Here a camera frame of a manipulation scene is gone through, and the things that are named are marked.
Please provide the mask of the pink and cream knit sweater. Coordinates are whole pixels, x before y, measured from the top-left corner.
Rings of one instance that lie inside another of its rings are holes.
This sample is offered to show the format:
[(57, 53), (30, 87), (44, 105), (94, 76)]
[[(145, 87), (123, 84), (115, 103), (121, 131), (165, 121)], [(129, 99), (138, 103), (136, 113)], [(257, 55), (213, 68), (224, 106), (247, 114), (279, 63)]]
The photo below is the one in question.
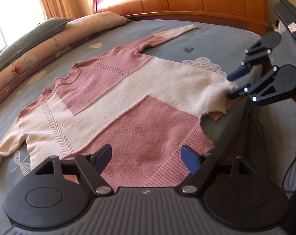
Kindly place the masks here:
[(188, 175), (181, 147), (199, 154), (213, 148), (201, 117), (224, 115), (236, 84), (143, 49), (193, 29), (160, 32), (75, 64), (21, 110), (0, 142), (0, 163), (22, 143), (31, 168), (51, 155), (69, 159), (110, 144), (112, 159), (102, 175), (112, 188), (179, 185)]

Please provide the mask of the orange wooden headboard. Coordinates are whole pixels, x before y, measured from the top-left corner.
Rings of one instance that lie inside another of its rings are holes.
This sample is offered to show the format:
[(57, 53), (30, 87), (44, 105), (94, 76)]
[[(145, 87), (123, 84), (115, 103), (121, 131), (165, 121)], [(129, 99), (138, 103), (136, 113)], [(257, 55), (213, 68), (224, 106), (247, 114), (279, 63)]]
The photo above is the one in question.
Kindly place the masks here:
[(93, 0), (93, 13), (112, 11), (133, 20), (165, 19), (227, 25), (263, 36), (266, 0)]

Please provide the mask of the folded pink floral quilt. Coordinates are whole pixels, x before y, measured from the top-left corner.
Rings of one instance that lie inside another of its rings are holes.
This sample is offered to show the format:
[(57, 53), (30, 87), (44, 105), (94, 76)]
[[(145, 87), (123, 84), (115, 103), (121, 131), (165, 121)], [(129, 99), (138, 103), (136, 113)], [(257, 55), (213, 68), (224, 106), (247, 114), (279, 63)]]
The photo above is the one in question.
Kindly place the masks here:
[(67, 23), (64, 30), (14, 59), (0, 71), (0, 103), (28, 77), (98, 32), (127, 23), (114, 12), (102, 12)]

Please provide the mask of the grey-blue floral pillow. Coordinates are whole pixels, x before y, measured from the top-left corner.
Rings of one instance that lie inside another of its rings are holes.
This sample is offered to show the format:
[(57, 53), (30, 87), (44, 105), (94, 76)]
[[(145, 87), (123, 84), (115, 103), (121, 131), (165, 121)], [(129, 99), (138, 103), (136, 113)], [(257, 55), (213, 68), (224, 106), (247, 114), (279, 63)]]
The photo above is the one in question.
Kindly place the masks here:
[(71, 19), (51, 18), (38, 24), (0, 53), (0, 72), (27, 51), (62, 32)]

